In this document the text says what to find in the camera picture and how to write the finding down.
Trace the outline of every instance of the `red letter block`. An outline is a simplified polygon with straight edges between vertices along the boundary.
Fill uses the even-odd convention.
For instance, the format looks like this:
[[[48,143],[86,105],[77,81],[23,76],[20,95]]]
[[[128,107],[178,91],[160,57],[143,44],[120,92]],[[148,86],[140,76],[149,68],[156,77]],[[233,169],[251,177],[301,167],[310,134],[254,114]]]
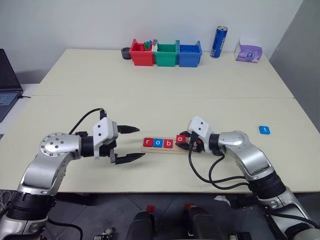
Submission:
[[[172,139],[165,139],[163,147],[166,149],[172,149],[174,147],[174,141]]]
[[[154,139],[151,137],[145,137],[143,140],[144,147],[152,147],[154,145]]]
[[[186,136],[185,135],[177,135],[175,141],[177,143],[185,143],[186,142]]]

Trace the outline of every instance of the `cable connector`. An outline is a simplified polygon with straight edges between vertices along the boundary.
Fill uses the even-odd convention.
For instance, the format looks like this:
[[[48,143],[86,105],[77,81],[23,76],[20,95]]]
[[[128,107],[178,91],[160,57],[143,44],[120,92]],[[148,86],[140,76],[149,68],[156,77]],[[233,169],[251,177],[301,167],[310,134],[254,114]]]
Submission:
[[[198,137],[199,135],[196,132],[192,131],[190,135],[190,143],[194,144]]]
[[[75,135],[79,135],[81,138],[83,138],[83,137],[87,137],[88,136],[88,132],[87,131],[77,131],[75,133]]]
[[[100,110],[100,120],[107,117],[107,111],[104,109]]]

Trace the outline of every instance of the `red bin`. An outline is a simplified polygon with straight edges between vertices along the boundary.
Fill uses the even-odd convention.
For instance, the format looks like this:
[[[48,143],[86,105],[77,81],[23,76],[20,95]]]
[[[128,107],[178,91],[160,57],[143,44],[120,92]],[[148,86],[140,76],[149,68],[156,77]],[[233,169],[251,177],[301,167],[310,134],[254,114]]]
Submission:
[[[133,39],[129,53],[136,66],[153,66],[155,63],[152,47],[145,49],[144,43],[138,43],[136,39]]]

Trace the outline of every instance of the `blue tile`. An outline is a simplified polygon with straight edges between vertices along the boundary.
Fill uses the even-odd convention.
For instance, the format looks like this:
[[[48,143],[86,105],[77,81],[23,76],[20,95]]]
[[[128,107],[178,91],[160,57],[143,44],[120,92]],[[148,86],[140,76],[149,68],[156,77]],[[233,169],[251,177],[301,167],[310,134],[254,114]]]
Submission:
[[[259,132],[261,134],[269,135],[270,134],[270,129],[268,126],[259,126]]]
[[[154,148],[162,148],[163,143],[164,143],[164,140],[163,140],[163,139],[161,139],[161,138],[155,138],[155,139],[153,140],[153,147],[154,147]]]

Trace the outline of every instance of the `laptop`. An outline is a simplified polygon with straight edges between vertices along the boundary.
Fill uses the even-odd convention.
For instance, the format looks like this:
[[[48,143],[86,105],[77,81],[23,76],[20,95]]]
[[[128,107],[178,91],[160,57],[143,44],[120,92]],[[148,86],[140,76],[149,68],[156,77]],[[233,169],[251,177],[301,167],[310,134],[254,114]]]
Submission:
[[[5,50],[0,49],[0,123],[22,93],[23,89],[11,67]]]

